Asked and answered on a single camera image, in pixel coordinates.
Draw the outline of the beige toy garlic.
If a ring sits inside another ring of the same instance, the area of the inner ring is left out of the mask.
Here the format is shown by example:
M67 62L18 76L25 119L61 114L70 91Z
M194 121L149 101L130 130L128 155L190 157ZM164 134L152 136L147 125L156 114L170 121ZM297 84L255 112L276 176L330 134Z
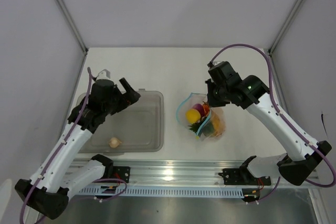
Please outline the beige toy garlic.
M120 146L122 144L122 142L116 138L116 137L112 137L111 139L109 139L108 141L108 145L111 147L111 148L117 148L118 146Z

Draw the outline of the orange toy pineapple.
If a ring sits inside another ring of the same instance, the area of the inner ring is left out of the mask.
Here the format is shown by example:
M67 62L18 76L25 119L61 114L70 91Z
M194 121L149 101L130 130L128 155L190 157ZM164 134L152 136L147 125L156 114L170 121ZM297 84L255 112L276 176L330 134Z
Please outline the orange toy pineapple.
M213 127L212 122L210 120L207 121L205 119L189 125L188 129L194 132L196 135L204 134L205 136L209 136L215 133L215 129Z

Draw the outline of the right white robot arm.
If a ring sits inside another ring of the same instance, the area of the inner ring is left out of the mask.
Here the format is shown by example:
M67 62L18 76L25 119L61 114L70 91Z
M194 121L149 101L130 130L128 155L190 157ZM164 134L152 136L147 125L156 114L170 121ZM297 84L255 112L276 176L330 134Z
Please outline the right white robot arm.
M270 89L254 75L242 79L229 62L208 64L206 80L209 106L234 104L257 118L285 149L278 156L251 156L240 166L240 179L251 184L261 177L282 177L300 186L331 151L327 141L309 136L275 102Z

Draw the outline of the yellow toy lemon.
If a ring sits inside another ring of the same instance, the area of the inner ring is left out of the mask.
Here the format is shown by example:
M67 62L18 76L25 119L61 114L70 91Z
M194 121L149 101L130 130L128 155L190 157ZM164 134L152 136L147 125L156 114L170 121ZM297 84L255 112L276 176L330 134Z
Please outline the yellow toy lemon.
M190 124L194 124L202 118L201 114L196 109L189 109L186 111L185 117Z

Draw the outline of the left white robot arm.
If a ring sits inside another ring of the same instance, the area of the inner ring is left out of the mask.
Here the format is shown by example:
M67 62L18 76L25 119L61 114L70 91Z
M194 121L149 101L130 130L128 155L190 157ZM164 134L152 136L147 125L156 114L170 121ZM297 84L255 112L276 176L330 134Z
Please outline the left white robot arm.
M125 91L108 78L90 79L86 96L76 106L65 130L47 159L29 179L19 179L15 191L24 206L54 220L67 208L71 198L95 181L116 181L113 160L97 154L70 176L65 173L72 161L108 115L119 113L138 102L140 94L125 78L119 80Z

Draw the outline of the clear zip top bag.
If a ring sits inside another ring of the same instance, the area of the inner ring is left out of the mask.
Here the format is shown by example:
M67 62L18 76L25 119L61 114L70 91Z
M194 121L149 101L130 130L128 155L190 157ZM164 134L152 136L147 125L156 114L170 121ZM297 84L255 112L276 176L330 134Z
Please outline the clear zip top bag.
M191 93L177 108L176 110L176 119L177 119L177 122L183 126L184 128L186 128L187 130L188 129L188 126L191 125L186 117L185 117L185 113L186 111L188 111L189 109L192 109L192 106L199 103L199 104L203 104L203 102L207 102L207 95L206 94L201 94L201 93ZM223 109L221 108L213 108L211 106L209 106L210 108L210 112L208 115L205 115L204 117L202 117L199 121L201 120L210 120L211 121L211 114L212 114L212 111L217 111L219 113L224 113L223 112ZM205 140L207 138L212 138L212 139L215 139L215 138L219 138L219 137L211 137L211 135L209 136L205 136L204 134L202 135L196 135L194 132L190 131L191 133L193 133L197 139L200 139L200 140Z

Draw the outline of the purple toy onion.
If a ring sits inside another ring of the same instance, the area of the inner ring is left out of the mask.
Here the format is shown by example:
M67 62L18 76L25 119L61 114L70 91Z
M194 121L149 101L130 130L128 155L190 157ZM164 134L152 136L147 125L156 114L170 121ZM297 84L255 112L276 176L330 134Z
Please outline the purple toy onion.
M197 104L193 105L192 108L197 110L199 112L199 114L201 115L201 117L205 116L205 110L204 110L204 108L201 104L197 103Z

